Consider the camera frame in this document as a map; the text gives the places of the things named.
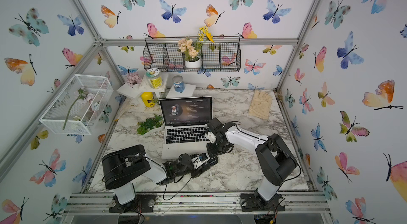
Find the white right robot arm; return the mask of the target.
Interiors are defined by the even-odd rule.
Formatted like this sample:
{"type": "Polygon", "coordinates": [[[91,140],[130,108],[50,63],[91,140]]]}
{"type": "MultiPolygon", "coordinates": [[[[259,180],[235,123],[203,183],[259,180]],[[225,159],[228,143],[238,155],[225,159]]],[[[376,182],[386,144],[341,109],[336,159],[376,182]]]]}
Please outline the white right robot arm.
{"type": "Polygon", "coordinates": [[[236,145],[256,154],[263,173],[255,192],[259,201],[268,203],[275,199],[287,177],[298,167],[278,134],[260,135],[240,128],[235,122],[221,123],[214,118],[207,124],[205,137],[209,140],[207,152],[211,158],[230,153],[236,145]]]}

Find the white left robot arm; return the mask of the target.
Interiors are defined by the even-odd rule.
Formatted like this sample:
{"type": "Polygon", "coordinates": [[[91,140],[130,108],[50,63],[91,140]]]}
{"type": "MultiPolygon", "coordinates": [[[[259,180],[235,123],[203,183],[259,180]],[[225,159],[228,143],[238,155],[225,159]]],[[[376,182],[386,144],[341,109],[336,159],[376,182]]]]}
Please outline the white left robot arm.
{"type": "Polygon", "coordinates": [[[176,160],[159,164],[146,155],[143,145],[136,145],[105,155],[102,158],[103,182],[112,190],[122,206],[136,198],[133,180],[144,176],[158,185],[176,182],[178,177],[199,177],[218,163],[217,157],[206,153],[181,154],[176,160]]]}

